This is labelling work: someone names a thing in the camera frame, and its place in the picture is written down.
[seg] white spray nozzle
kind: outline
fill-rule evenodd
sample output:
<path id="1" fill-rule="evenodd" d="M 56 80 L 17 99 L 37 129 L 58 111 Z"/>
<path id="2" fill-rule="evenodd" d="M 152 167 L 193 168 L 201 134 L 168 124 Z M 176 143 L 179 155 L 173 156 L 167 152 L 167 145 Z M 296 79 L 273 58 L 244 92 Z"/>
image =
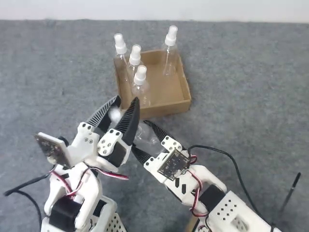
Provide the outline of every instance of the white spray nozzle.
<path id="1" fill-rule="evenodd" d="M 130 64 L 132 65 L 140 64 L 140 51 L 141 51 L 141 47 L 138 44 L 133 45 L 132 52 L 130 54 L 130 59 L 129 59 Z"/>
<path id="2" fill-rule="evenodd" d="M 120 121 L 122 114 L 119 108 L 113 107 L 108 111 L 108 116 L 110 117 L 112 122 L 117 124 Z"/>
<path id="3" fill-rule="evenodd" d="M 126 43 L 124 41 L 124 37 L 122 36 L 122 34 L 117 33 L 114 35 L 114 39 L 115 39 L 115 48 L 116 48 L 116 52 L 117 54 L 123 55 L 126 53 Z"/>
<path id="4" fill-rule="evenodd" d="M 169 27 L 169 32 L 168 32 L 168 34 L 166 35 L 166 38 L 165 38 L 165 44 L 167 46 L 174 46 L 175 45 L 177 31 L 178 31 L 178 28 L 176 26 L 170 26 Z"/>
<path id="5" fill-rule="evenodd" d="M 135 76 L 134 76 L 134 83 L 136 85 L 141 86 L 145 83 L 146 72 L 147 72 L 147 68 L 144 65 L 140 65 L 137 68 L 137 71 L 136 71 Z"/>

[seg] circuit board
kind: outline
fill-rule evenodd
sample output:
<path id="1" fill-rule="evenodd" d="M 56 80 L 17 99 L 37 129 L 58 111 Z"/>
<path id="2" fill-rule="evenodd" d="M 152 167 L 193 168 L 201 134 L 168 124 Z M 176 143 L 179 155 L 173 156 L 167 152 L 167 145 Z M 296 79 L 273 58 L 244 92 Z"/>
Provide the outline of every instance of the circuit board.
<path id="1" fill-rule="evenodd" d="M 183 155 L 177 149 L 173 150 L 167 160 L 159 168 L 158 172 L 170 180 L 176 178 L 175 174 L 186 169 L 189 158 Z"/>
<path id="2" fill-rule="evenodd" d="M 70 166 L 60 143 L 57 143 L 57 141 L 50 140 L 39 134 L 35 135 L 34 138 L 38 142 L 41 150 L 49 161 L 54 164 L 57 163 L 66 167 Z"/>

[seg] black cable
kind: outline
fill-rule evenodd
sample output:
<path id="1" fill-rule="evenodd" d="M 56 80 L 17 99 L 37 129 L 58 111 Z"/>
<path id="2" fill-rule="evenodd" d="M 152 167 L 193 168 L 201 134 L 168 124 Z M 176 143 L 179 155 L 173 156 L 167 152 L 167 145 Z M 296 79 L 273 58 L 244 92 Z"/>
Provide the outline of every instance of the black cable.
<path id="1" fill-rule="evenodd" d="M 41 211 L 40 211 L 40 208 L 39 208 L 37 202 L 29 194 L 27 194 L 27 193 L 25 193 L 23 191 L 15 190 L 14 192 L 27 197 L 34 204 L 35 209 L 37 210 L 38 220 L 39 220 L 39 227 L 40 227 L 40 231 L 41 231 L 42 215 L 41 215 Z"/>
<path id="2" fill-rule="evenodd" d="M 54 165 L 54 166 L 52 167 L 52 169 L 51 169 L 48 173 L 46 173 L 46 174 L 44 174 L 44 175 L 41 175 L 41 176 L 39 176 L 39 177 L 33 178 L 33 179 L 31 179 L 31 180 L 29 180 L 29 181 L 27 181 L 27 182 L 25 182 L 25 183 L 23 183 L 23 184 L 21 184 L 21 185 L 16 186 L 15 188 L 12 188 L 12 189 L 10 189 L 10 190 L 7 190 L 7 191 L 3 194 L 5 197 L 8 197 L 8 196 L 10 196 L 12 193 L 16 192 L 16 193 L 19 193 L 19 194 L 21 194 L 21 195 L 27 197 L 27 198 L 33 203 L 34 206 L 35 206 L 35 208 L 36 208 L 36 210 L 37 210 L 37 213 L 38 213 L 40 231 L 41 231 L 41 223 L 42 223 L 42 216 L 41 216 L 40 208 L 39 208 L 38 204 L 36 203 L 36 201 L 35 201 L 29 194 L 27 194 L 27 193 L 25 193 L 25 192 L 23 192 L 23 191 L 20 191 L 20 189 L 21 189 L 21 188 L 24 188 L 24 187 L 26 187 L 26 186 L 28 186 L 28 185 L 32 185 L 32 184 L 34 184 L 34 183 L 37 183 L 37 182 L 39 182 L 40 180 L 46 179 L 46 178 L 50 175 L 50 172 L 51 172 L 53 169 L 55 169 L 55 167 L 56 167 L 56 166 Z"/>
<path id="3" fill-rule="evenodd" d="M 212 151 L 219 152 L 219 153 L 221 153 L 221 154 L 224 154 L 224 155 L 228 156 L 228 157 L 232 160 L 232 162 L 233 162 L 233 164 L 234 164 L 234 166 L 235 166 L 235 169 L 236 169 L 236 173 L 237 173 L 237 177 L 238 177 L 238 179 L 239 179 L 240 185 L 241 185 L 243 191 L 245 192 L 245 194 L 246 194 L 246 196 L 247 196 L 247 198 L 248 198 L 250 204 L 252 205 L 252 208 L 255 210 L 255 212 L 257 213 L 257 215 L 258 215 L 261 219 L 263 219 L 265 222 L 267 222 L 267 221 L 262 217 L 261 213 L 258 211 L 258 209 L 256 208 L 255 204 L 253 203 L 253 201 L 252 201 L 252 199 L 251 199 L 251 197 L 250 197 L 250 195 L 249 195 L 249 193 L 248 193 L 248 191 L 247 191 L 247 189 L 246 189 L 246 187 L 245 187 L 245 184 L 243 183 L 243 180 L 242 180 L 242 178 L 241 178 L 238 165 L 237 165 L 235 159 L 233 158 L 233 156 L 230 155 L 229 153 L 225 152 L 225 151 L 219 150 L 219 149 L 217 149 L 217 148 L 213 148 L 213 147 L 211 147 L 211 146 L 192 145 L 192 146 L 190 146 L 190 147 L 188 148 L 189 158 L 191 158 L 191 150 L 192 150 L 193 148 L 195 148 L 195 147 L 199 147 L 199 148 L 203 148 L 203 149 L 208 149 L 208 150 L 212 150 Z"/>
<path id="4" fill-rule="evenodd" d="M 212 232 L 211 228 L 209 227 L 209 225 L 208 225 L 208 223 L 207 223 L 208 217 L 209 217 L 209 216 L 207 216 L 207 218 L 205 219 L 205 224 L 206 224 L 206 226 L 207 226 L 209 232 Z"/>
<path id="5" fill-rule="evenodd" d="M 280 210 L 278 211 L 277 216 L 274 218 L 273 222 L 271 223 L 271 231 L 270 232 L 274 231 L 275 226 L 278 223 L 278 220 L 282 217 L 284 209 L 285 209 L 286 205 L 288 204 L 288 202 L 289 202 L 289 200 L 291 198 L 292 193 L 294 192 L 294 189 L 295 189 L 295 187 L 296 187 L 296 185 L 297 185 L 297 183 L 299 181 L 300 176 L 301 176 L 301 173 L 297 173 L 297 176 L 296 176 L 296 178 L 295 178 L 295 180 L 294 180 L 294 182 L 292 184 L 292 187 L 290 188 L 290 191 L 289 191 L 288 195 L 284 199 L 284 202 L 283 202 Z"/>
<path id="6" fill-rule="evenodd" d="M 3 195 L 6 196 L 6 197 L 7 197 L 7 196 L 10 196 L 13 192 L 16 192 L 16 191 L 20 190 L 21 188 L 24 188 L 24 187 L 26 187 L 26 186 L 28 186 L 28 185 L 32 185 L 32 184 L 34 184 L 34 183 L 37 183 L 37 182 L 39 182 L 40 180 L 43 180 L 43 179 L 47 178 L 48 176 L 49 176 L 49 173 L 44 174 L 44 175 L 39 176 L 39 177 L 36 177 L 36 178 L 33 178 L 32 180 L 29 180 L 29 181 L 27 181 L 27 182 L 25 182 L 25 183 L 23 183 L 23 184 L 21 184 L 21 185 L 15 187 L 15 188 L 12 188 L 12 189 L 10 189 L 10 190 L 7 190 Z"/>

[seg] cardboard box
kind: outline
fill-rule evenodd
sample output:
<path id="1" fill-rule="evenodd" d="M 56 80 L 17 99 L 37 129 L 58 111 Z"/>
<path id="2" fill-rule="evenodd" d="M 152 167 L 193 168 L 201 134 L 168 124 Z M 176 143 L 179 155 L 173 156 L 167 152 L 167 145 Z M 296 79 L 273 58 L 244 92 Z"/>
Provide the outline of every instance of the cardboard box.
<path id="1" fill-rule="evenodd" d="M 185 228 L 185 232 L 194 232 L 197 228 L 197 220 L 198 218 L 195 216 L 191 216 L 191 219 Z"/>
<path id="2" fill-rule="evenodd" d="M 160 50 L 141 53 L 141 60 L 147 67 L 147 81 L 150 84 L 151 106 L 140 109 L 140 118 L 160 117 L 177 114 L 189 110 L 191 94 L 183 72 L 183 63 L 178 54 L 176 73 L 173 76 L 163 76 L 163 65 L 160 63 L 163 52 Z M 115 67 L 119 60 L 114 59 Z M 131 86 L 124 81 L 123 73 L 115 68 L 118 93 L 122 100 L 122 109 L 127 109 L 133 99 Z"/>

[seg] clear plastic bottle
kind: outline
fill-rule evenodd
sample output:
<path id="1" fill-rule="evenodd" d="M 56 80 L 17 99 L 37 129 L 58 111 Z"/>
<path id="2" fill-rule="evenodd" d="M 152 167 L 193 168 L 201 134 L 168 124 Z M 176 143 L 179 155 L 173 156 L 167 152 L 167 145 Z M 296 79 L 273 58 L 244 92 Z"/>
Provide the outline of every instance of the clear plastic bottle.
<path id="1" fill-rule="evenodd" d="M 109 110 L 108 114 L 112 121 L 110 128 L 114 128 L 120 121 L 122 113 L 119 108 L 114 107 Z M 143 121 L 139 122 L 134 138 L 134 144 L 137 148 L 149 153 L 152 156 L 159 155 L 161 152 L 165 151 L 152 128 Z"/>
<path id="2" fill-rule="evenodd" d="M 176 71 L 176 61 L 178 49 L 176 45 L 176 35 L 178 28 L 170 26 L 169 32 L 166 35 L 164 44 L 162 45 L 162 66 L 164 76 L 173 76 Z"/>
<path id="3" fill-rule="evenodd" d="M 157 138 L 152 128 L 142 121 L 137 128 L 134 144 L 137 148 L 152 156 L 157 156 L 165 151 L 165 148 L 161 145 L 160 140 Z"/>
<path id="4" fill-rule="evenodd" d="M 122 81 L 128 81 L 128 74 L 126 71 L 128 52 L 126 48 L 126 43 L 122 34 L 117 33 L 114 35 L 115 48 L 116 48 L 116 62 L 115 67 L 119 71 Z"/>
<path id="5" fill-rule="evenodd" d="M 140 107 L 144 108 L 150 106 L 150 86 L 146 80 L 147 68 L 144 65 L 140 65 L 133 78 L 132 94 L 133 97 L 138 97 L 140 100 Z"/>
<path id="6" fill-rule="evenodd" d="M 140 60 L 140 51 L 141 47 L 138 44 L 132 46 L 129 63 L 127 64 L 127 73 L 130 83 L 133 82 L 133 78 L 137 71 L 138 66 L 143 65 L 143 63 Z"/>

